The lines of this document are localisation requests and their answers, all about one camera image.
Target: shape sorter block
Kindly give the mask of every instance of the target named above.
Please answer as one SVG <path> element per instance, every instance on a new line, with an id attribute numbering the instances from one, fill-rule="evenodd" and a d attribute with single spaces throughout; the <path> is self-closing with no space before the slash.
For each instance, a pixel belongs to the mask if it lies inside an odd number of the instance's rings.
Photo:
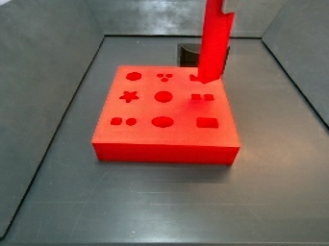
<path id="1" fill-rule="evenodd" d="M 99 160 L 232 164 L 240 143 L 220 80 L 198 68 L 121 66 L 99 118 Z"/>

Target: small circular hole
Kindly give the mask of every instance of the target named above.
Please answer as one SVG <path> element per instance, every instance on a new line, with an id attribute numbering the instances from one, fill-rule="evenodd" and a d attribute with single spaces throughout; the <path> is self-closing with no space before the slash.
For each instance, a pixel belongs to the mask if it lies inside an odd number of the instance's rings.
<path id="1" fill-rule="evenodd" d="M 159 128 L 171 127 L 174 125 L 174 119 L 166 116 L 159 116 L 151 120 L 151 124 Z"/>
<path id="2" fill-rule="evenodd" d="M 128 126 L 133 126 L 136 123 L 137 123 L 137 120 L 136 120 L 135 118 L 128 118 L 128 119 L 125 120 L 125 124 L 127 124 Z"/>
<path id="3" fill-rule="evenodd" d="M 154 98 L 160 103 L 167 103 L 172 100 L 174 96 L 170 91 L 159 91 L 154 95 Z"/>
<path id="4" fill-rule="evenodd" d="M 129 81 L 137 81 L 141 79 L 141 74 L 137 72 L 128 73 L 125 79 Z"/>

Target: metal wall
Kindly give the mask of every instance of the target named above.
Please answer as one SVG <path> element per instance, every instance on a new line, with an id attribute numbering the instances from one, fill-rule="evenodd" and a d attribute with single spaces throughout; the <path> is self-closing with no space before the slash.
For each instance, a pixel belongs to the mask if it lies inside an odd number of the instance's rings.
<path id="1" fill-rule="evenodd" d="M 239 0 L 232 37 L 262 37 L 286 0 Z M 206 0 L 87 0 L 105 35 L 200 36 Z"/>
<path id="2" fill-rule="evenodd" d="M 327 13 L 327 0 L 289 0 L 263 41 L 329 125 Z"/>
<path id="3" fill-rule="evenodd" d="M 83 0 L 0 7 L 0 237 L 101 40 Z"/>

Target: block top surface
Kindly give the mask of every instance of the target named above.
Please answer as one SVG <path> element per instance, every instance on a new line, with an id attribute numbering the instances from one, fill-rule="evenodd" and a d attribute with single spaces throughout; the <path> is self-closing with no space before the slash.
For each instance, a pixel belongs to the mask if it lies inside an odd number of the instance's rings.
<path id="1" fill-rule="evenodd" d="M 92 143 L 239 147 L 216 80 L 190 80 L 194 67 L 120 66 Z"/>

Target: gray metal floor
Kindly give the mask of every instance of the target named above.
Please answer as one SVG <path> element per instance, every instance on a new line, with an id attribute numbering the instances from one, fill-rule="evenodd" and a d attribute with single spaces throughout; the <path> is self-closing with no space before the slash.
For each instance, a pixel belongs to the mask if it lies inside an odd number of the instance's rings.
<path id="1" fill-rule="evenodd" d="M 96 160 L 120 64 L 176 64 L 198 38 L 107 37 L 4 242 L 329 242 L 329 135 L 261 40 L 234 39 L 231 167 Z"/>

